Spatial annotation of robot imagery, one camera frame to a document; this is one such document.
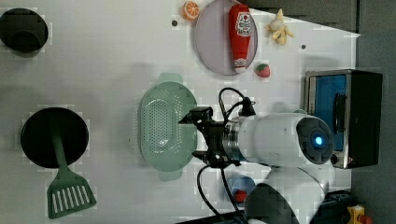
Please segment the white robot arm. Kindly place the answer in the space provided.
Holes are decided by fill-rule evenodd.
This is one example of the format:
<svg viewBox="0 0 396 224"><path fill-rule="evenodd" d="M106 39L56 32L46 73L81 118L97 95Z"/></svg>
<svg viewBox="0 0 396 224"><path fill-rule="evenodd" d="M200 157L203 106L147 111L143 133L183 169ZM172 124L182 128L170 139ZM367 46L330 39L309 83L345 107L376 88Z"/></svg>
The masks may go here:
<svg viewBox="0 0 396 224"><path fill-rule="evenodd" d="M198 106L181 124L203 135L207 150L192 155L212 168L266 165L269 174L245 199L247 224L310 224L334 181L335 141L327 123L304 113L258 116L251 107L233 119L215 121Z"/></svg>

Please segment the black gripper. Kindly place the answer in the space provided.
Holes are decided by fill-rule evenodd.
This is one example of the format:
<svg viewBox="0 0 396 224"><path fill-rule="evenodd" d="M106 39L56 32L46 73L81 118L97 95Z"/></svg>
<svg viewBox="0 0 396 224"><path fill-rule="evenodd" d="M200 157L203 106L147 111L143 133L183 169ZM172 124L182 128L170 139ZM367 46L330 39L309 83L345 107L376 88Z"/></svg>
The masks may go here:
<svg viewBox="0 0 396 224"><path fill-rule="evenodd" d="M191 109L178 123L201 124L199 131L203 134L207 151L195 150L192 155L211 168L226 168L233 164L239 166L240 162L233 160L226 154L222 140L225 125L221 121L212 119L213 108L210 106L197 106Z"/></svg>

